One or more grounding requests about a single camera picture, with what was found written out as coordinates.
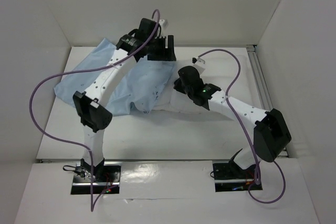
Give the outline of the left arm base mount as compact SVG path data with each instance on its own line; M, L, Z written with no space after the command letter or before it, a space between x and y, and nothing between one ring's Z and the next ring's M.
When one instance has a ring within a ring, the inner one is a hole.
M90 195L91 176L80 166L64 165L63 171L73 173L71 195ZM93 194L119 194L120 192L121 164L106 162L102 172L93 178Z

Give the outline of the white pillow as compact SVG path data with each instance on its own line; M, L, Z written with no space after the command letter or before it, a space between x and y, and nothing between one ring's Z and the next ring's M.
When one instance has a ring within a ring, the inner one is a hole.
M223 87L225 77L222 71L224 70L226 60L221 58L210 58L205 62L206 68L200 75L203 81L205 83L213 83L219 87ZM190 60L177 61L176 68L171 78L165 85L163 92L153 108L154 111L168 111L186 114L205 113L207 111L206 109L195 105L187 95L179 93L173 88L175 80L178 79L178 71L183 67L191 65L192 62Z

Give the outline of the light blue pillowcase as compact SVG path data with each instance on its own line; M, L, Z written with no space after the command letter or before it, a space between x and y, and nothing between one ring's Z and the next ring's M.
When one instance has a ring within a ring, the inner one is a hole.
M106 65L115 50L114 44L103 39L74 71ZM175 66L175 61L151 61L147 57L140 59L113 91L106 109L115 116L128 115L133 109L143 113L151 112L163 98L164 89L175 71ZM74 107L73 94L76 91L84 92L99 74L86 72L67 75L54 87L56 97Z

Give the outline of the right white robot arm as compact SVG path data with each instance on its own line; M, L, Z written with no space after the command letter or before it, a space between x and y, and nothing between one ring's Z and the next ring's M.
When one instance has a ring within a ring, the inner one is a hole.
M181 68L178 75L174 82L177 92L187 95L195 105L222 114L244 127L250 147L238 151L231 158L229 172L233 177L242 177L257 162L273 162L291 141L291 134L279 110L266 111L230 97L220 87L204 83L193 66Z

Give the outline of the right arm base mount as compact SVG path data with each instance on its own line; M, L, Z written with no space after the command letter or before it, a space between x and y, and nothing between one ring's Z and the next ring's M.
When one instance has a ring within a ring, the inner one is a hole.
M256 185L255 168L243 170L231 161L214 162L210 177L214 180L215 192L234 192L247 191L249 186L251 190L262 190L262 185Z

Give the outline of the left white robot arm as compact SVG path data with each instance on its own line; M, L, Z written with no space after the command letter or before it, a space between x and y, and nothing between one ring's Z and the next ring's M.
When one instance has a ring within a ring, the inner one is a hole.
M174 37L163 35L167 26L166 19L157 22L141 19L137 29L119 39L107 69L84 92L77 91L73 95L75 108L83 125L84 145L87 147L80 165L85 170L85 176L93 182L103 177L103 135L112 121L112 113L106 106L117 85L143 57L151 61L176 60Z

